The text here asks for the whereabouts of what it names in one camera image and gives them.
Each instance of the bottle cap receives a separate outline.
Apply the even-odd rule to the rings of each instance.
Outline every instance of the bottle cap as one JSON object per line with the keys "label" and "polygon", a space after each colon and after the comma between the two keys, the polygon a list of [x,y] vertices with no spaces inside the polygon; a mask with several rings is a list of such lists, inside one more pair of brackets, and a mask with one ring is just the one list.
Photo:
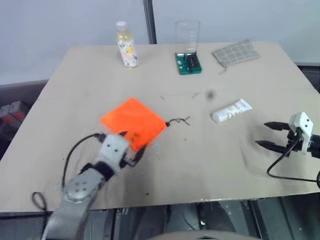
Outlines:
{"label": "bottle cap", "polygon": [[122,28],[125,27],[127,23],[125,21],[117,21],[115,25],[119,28]]}

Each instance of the bottle label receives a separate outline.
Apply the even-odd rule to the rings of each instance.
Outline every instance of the bottle label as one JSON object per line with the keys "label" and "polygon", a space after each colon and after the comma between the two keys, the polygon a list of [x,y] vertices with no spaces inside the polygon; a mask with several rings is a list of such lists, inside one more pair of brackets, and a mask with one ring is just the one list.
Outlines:
{"label": "bottle label", "polygon": [[124,65],[127,67],[137,66],[139,61],[134,41],[118,42],[118,46]]}

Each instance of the gray robot arm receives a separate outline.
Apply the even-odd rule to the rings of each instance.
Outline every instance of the gray robot arm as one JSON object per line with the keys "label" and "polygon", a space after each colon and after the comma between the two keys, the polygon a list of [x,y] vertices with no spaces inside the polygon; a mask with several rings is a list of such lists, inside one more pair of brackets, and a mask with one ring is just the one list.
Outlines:
{"label": "gray robot arm", "polygon": [[42,240],[80,240],[87,222],[88,210],[98,191],[121,168],[134,166],[142,158],[143,147],[134,159],[127,157],[130,143],[123,134],[107,135],[102,143],[97,163],[71,179],[63,189],[60,206],[45,227]]}

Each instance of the plastic bottle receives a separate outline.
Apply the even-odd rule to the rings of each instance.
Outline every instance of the plastic bottle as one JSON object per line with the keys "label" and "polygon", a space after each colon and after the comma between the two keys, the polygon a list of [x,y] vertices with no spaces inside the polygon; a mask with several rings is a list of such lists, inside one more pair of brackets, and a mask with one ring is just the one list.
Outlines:
{"label": "plastic bottle", "polygon": [[128,68],[134,68],[139,64],[134,37],[128,30],[125,21],[118,21],[115,25],[117,28],[116,42],[118,43],[123,63]]}

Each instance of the toothpaste tube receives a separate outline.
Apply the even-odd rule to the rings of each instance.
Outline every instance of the toothpaste tube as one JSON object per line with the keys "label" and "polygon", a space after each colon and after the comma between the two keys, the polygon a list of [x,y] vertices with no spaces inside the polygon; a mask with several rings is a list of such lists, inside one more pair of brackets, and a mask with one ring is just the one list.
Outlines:
{"label": "toothpaste tube", "polygon": [[219,124],[231,118],[232,116],[235,116],[239,113],[242,113],[251,109],[252,109],[252,106],[250,106],[245,100],[241,98],[240,100],[236,101],[234,104],[227,106],[216,112],[213,112],[211,114],[211,118],[213,119],[213,121]]}

